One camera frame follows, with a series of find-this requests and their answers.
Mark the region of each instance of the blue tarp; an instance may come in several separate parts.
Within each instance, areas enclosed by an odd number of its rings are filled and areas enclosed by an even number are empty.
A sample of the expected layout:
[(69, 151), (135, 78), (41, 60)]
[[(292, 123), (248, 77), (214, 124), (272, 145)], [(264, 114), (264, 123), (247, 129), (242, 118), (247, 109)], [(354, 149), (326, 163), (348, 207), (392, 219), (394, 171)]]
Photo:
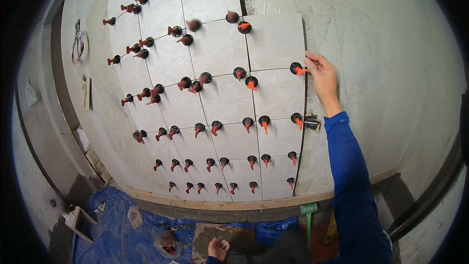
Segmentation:
[[(127, 218), (128, 209), (135, 202), (124, 192), (114, 187), (106, 191), (106, 209), (102, 214), (95, 214), (96, 204), (103, 201), (104, 190), (92, 194), (86, 205), (86, 211), (96, 221), (90, 226), (94, 243), (83, 240), (74, 234), (72, 247), (72, 263), (169, 263), (155, 248), (155, 238), (165, 233), (171, 226), (183, 226), (174, 231), (175, 238), (184, 246), (180, 257), (174, 259), (180, 264), (190, 264), (192, 256), (192, 240), (198, 220), (170, 220), (164, 216), (154, 215), (140, 210), (143, 223), (133, 229)], [(231, 223), (228, 226), (253, 228), (256, 239), (266, 247), (273, 245), (280, 231), (298, 226), (296, 217), (282, 221), (264, 223)]]

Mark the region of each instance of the electrical wire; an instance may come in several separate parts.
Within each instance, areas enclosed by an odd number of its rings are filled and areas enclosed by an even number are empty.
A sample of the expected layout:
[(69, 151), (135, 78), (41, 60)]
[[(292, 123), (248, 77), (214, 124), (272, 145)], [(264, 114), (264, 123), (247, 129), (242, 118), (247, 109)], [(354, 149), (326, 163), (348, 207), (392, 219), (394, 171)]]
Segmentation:
[[(78, 57), (76, 59), (74, 56), (75, 46), (80, 47), (79, 48), (80, 50), (77, 51)], [(82, 58), (84, 49), (85, 49), (85, 44), (83, 43), (82, 33), (78, 32), (75, 36), (75, 40), (73, 41), (73, 45), (72, 45), (72, 63), (74, 65), (76, 65), (80, 61), (80, 58)]]

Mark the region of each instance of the blue sleeve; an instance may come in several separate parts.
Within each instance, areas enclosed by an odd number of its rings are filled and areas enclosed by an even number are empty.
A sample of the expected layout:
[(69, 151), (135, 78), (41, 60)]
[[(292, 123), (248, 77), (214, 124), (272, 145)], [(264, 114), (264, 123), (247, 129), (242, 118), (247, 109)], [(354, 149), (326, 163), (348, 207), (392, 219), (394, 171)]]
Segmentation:
[(378, 221), (365, 159), (350, 129), (349, 116), (343, 111), (324, 120), (339, 234), (340, 257), (335, 261), (392, 263), (392, 250)]
[(220, 262), (220, 260), (218, 260), (215, 257), (208, 256), (207, 261), (205, 262), (205, 264), (222, 264), (222, 262)]

